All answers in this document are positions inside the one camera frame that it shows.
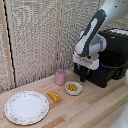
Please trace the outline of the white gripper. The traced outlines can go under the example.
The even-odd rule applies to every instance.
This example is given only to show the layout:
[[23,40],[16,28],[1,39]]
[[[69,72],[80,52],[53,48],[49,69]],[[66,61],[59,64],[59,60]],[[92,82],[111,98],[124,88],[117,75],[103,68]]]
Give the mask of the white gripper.
[[89,76],[91,69],[96,70],[99,67],[99,54],[93,54],[91,58],[88,57],[80,57],[76,52],[73,53],[73,62],[78,65],[82,65],[84,67],[80,70],[80,81],[85,82],[86,75]]

